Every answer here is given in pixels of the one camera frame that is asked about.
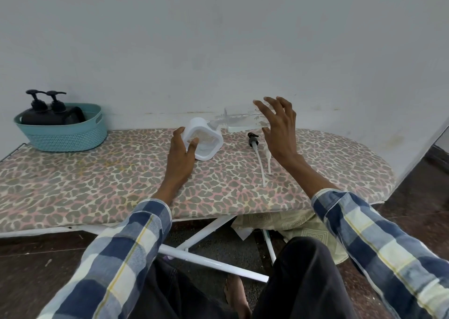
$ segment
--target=hand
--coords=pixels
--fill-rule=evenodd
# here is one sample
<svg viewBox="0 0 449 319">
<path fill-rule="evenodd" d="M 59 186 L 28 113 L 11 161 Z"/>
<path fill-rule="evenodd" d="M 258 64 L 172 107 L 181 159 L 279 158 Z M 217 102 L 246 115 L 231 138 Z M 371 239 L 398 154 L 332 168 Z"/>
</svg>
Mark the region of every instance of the hand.
<svg viewBox="0 0 449 319">
<path fill-rule="evenodd" d="M 175 197 L 179 188 L 187 182 L 192 174 L 195 163 L 195 150 L 199 143 L 199 138 L 194 138 L 185 152 L 184 142 L 181 134 L 184 127 L 180 127 L 173 132 L 171 138 L 170 152 L 167 157 L 167 170 L 165 178 L 159 190 L 153 195 L 154 198 L 160 199 L 170 204 Z"/>
<path fill-rule="evenodd" d="M 260 100 L 253 103 L 270 122 L 271 129 L 262 128 L 268 149 L 279 164 L 285 167 L 300 156 L 296 148 L 296 112 L 291 103 L 282 97 L 265 97 L 264 100 L 271 104 L 276 114 Z"/>
</svg>

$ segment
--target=black pants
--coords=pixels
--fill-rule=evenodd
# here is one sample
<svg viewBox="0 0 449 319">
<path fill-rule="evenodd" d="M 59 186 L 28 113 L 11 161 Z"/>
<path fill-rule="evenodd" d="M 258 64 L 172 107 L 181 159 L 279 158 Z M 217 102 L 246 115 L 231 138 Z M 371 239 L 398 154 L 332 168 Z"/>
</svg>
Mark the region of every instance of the black pants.
<svg viewBox="0 0 449 319">
<path fill-rule="evenodd" d="M 293 238 L 279 254 L 273 269 L 252 318 L 357 318 L 330 252 L 321 242 Z M 156 259 L 130 318 L 237 319 L 238 316 L 227 305 L 203 294 L 176 268 Z"/>
</svg>

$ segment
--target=basket handle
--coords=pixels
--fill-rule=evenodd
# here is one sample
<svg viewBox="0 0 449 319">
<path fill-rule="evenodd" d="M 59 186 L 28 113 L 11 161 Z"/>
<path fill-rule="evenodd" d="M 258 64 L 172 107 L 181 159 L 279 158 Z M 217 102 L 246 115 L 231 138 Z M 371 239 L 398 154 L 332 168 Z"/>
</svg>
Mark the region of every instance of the basket handle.
<svg viewBox="0 0 449 319">
<path fill-rule="evenodd" d="M 95 123 L 100 123 L 100 121 L 102 120 L 102 118 L 103 118 L 103 114 L 102 113 L 99 113 L 98 115 L 97 115 L 97 117 L 95 118 Z"/>
</svg>

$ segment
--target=left hand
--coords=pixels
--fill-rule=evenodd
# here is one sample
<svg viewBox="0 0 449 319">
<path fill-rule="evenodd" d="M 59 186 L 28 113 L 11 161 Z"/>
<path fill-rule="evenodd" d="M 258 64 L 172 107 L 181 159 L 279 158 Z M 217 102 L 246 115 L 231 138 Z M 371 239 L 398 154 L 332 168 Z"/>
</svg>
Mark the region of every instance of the left hand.
<svg viewBox="0 0 449 319">
<path fill-rule="evenodd" d="M 179 188 L 187 182 L 194 169 L 195 150 L 198 146 L 199 138 L 194 138 L 190 142 L 187 152 L 185 152 L 184 142 L 181 138 L 183 131 L 184 127 L 182 126 L 173 132 L 170 152 L 167 157 L 165 178 L 159 190 L 153 196 L 167 204 L 171 203 Z"/>
</svg>

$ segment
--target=beige cloth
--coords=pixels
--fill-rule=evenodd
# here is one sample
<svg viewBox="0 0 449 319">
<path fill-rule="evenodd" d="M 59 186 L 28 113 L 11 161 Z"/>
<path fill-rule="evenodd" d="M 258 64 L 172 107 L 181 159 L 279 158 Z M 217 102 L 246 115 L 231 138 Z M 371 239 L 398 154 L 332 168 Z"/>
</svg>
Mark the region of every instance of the beige cloth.
<svg viewBox="0 0 449 319">
<path fill-rule="evenodd" d="M 288 210 L 284 212 L 239 215 L 234 229 L 259 228 L 275 230 L 288 242 L 293 237 L 313 237 L 324 243 L 337 265 L 348 258 L 345 249 L 327 230 L 313 209 Z"/>
</svg>

